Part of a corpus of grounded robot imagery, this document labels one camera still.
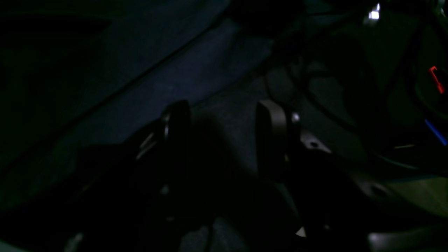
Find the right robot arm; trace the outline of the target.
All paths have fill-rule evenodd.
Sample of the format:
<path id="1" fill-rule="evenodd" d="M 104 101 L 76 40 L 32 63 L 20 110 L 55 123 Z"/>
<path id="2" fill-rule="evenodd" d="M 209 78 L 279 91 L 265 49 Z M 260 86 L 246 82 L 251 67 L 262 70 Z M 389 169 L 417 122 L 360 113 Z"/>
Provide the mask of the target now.
<path id="1" fill-rule="evenodd" d="M 257 35 L 278 37 L 273 58 L 282 61 L 291 81 L 332 121 L 355 134 L 369 156 L 409 169 L 447 168 L 447 78 L 430 69 L 431 96 L 419 84 L 424 33 L 433 30 L 435 53 L 447 56 L 447 17 L 430 0 L 330 0 L 329 14 L 343 18 L 310 39 L 303 0 L 232 0 L 229 12 Z M 303 31 L 293 31 L 300 21 Z M 293 72 L 298 56 L 314 53 L 328 61 L 329 75 L 343 87 L 354 124 L 332 114 L 309 90 L 323 72 Z"/>

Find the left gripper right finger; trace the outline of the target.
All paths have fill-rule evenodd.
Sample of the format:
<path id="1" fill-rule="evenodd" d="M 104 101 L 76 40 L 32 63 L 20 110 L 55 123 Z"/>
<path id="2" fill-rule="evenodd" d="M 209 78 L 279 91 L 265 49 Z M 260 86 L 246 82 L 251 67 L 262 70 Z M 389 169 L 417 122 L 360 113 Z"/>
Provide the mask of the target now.
<path id="1" fill-rule="evenodd" d="M 297 161 L 308 151 L 331 154 L 309 130 L 303 128 L 297 110 L 283 102 L 262 99 L 256 105 L 255 142 L 259 176 L 284 182 Z"/>

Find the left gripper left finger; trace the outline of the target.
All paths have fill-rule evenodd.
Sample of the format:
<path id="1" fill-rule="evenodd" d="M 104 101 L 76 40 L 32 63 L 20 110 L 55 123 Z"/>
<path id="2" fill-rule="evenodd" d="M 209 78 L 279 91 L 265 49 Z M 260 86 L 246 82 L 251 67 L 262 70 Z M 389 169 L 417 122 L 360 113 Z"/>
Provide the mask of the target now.
<path id="1" fill-rule="evenodd" d="M 191 109 L 185 99 L 168 105 L 160 118 L 156 120 L 155 129 L 139 146 L 136 161 L 146 159 L 150 153 L 155 154 L 154 164 L 160 188 L 160 194 L 168 196 L 174 192 L 176 184 L 185 174 L 186 145 L 191 127 Z"/>

